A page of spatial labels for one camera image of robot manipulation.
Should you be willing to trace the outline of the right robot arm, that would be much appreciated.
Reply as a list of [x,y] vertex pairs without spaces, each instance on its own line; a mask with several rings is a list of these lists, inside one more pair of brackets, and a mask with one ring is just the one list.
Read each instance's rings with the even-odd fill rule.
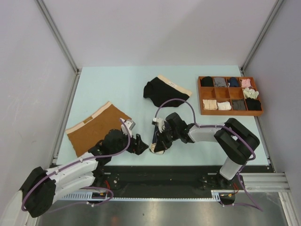
[[217,173],[215,186],[228,189],[234,183],[234,177],[251,158],[260,141],[248,128],[235,118],[229,118],[223,125],[187,124],[177,113],[165,119],[153,118],[155,126],[151,151],[164,153],[174,141],[183,143],[218,143],[227,158]]

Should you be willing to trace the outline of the navy blue underwear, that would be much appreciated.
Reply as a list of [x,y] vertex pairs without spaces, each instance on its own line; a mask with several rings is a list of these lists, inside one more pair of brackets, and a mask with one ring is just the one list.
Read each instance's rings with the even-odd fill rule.
[[159,129],[157,126],[155,126],[154,128],[154,132],[153,132],[153,138],[152,138],[152,142],[151,142],[151,145],[150,145],[150,152],[152,152],[153,154],[157,154],[157,155],[163,155],[165,153],[165,150],[161,150],[161,151],[155,151],[155,148],[157,147],[157,135],[156,135],[156,132],[158,132]]

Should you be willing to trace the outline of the brown boxer underwear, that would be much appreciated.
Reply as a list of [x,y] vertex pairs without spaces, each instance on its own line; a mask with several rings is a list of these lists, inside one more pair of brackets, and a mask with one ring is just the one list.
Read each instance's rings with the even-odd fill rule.
[[107,102],[82,122],[66,129],[65,132],[76,155],[78,157],[83,155],[98,141],[103,140],[110,130],[120,129],[120,118],[131,119],[111,102]]

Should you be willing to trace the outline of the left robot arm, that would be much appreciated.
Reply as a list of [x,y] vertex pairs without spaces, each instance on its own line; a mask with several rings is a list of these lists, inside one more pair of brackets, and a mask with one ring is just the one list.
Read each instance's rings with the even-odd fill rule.
[[99,188],[104,182],[101,170],[113,156],[125,151],[140,155],[146,149],[148,145],[139,134],[132,137],[112,129],[104,139],[72,162],[49,169],[34,168],[20,188],[21,210],[29,212],[33,218],[39,217],[67,194],[89,186]]

